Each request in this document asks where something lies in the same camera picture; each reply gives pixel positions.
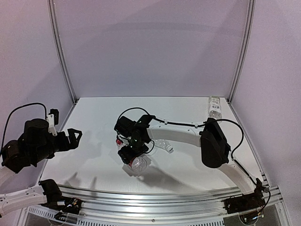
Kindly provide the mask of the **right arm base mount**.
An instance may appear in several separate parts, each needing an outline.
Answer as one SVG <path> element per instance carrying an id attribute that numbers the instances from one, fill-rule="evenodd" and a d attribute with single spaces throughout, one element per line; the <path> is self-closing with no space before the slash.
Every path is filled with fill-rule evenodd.
<path id="1" fill-rule="evenodd" d="M 261 208 L 260 212 L 266 207 L 270 199 L 268 187 L 260 186 L 255 188 L 253 193 L 243 194 L 239 197 L 231 197 L 223 201 L 228 214 L 244 212 Z"/>

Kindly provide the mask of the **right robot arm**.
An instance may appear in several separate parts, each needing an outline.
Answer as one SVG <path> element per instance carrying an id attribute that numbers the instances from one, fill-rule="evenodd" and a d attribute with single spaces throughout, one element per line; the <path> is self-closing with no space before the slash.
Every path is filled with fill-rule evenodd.
<path id="1" fill-rule="evenodd" d="M 252 176 L 234 157 L 234 151 L 218 124 L 220 120 L 208 118 L 201 124 L 161 120 L 154 115 L 143 115 L 138 121 L 125 116 L 117 119 L 114 130 L 118 140 L 126 141 L 118 155 L 123 163 L 132 166 L 135 159 L 148 152 L 147 144 L 155 140 L 168 140 L 200 148 L 202 163 L 225 174 L 244 195 L 268 193 L 269 188 Z"/>

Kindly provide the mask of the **red label plastic bottle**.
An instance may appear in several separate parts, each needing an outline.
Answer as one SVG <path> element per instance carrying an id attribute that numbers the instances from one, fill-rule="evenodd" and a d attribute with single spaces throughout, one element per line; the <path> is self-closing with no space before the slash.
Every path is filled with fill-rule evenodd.
<path id="1" fill-rule="evenodd" d="M 142 147 L 144 144 L 142 145 L 133 145 L 131 144 L 128 140 L 124 140 L 121 138 L 116 138 L 116 139 L 120 139 L 123 141 L 122 145 L 117 145 L 118 146 L 118 150 L 120 150 L 123 146 L 131 146 L 134 149 L 138 149 L 140 147 Z M 140 175 L 142 172 L 144 172 L 148 166 L 147 161 L 144 159 L 144 155 L 148 154 L 150 152 L 150 150 L 148 150 L 148 152 L 142 154 L 139 157 L 136 157 L 135 159 L 133 159 L 133 161 L 127 165 L 135 174 Z"/>

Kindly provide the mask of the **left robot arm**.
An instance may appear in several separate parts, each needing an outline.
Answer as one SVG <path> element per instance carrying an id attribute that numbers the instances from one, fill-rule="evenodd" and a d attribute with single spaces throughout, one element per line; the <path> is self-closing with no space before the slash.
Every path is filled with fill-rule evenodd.
<path id="1" fill-rule="evenodd" d="M 76 129 L 56 132 L 55 127 L 44 119 L 27 121 L 19 139 L 9 141 L 1 149 L 0 183 L 5 184 L 25 167 L 36 167 L 40 161 L 52 159 L 57 152 L 76 149 L 81 137 L 82 132 Z M 79 214 L 82 200 L 63 196 L 57 183 L 46 179 L 24 190 L 1 194 L 0 215 L 3 217 L 32 205 L 56 210 L 56 217 L 60 218 L 64 213 Z"/>

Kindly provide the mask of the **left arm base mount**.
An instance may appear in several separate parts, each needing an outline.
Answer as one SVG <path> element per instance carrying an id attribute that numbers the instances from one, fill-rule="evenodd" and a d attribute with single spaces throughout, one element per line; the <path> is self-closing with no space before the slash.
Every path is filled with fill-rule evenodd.
<path id="1" fill-rule="evenodd" d="M 83 201 L 77 197 L 63 196 L 53 179 L 40 181 L 39 186 L 42 187 L 43 195 L 47 198 L 47 202 L 40 205 L 58 211 L 54 216 L 56 220 L 67 217 L 68 213 L 78 215 L 81 211 Z"/>

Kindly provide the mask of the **clear crushed plastic bottle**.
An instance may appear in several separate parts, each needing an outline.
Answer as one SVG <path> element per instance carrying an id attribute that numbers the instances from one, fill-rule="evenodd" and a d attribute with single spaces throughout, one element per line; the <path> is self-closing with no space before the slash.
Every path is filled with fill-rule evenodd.
<path id="1" fill-rule="evenodd" d="M 168 153 L 172 153 L 174 151 L 170 142 L 164 139 L 154 139 L 154 145 Z"/>

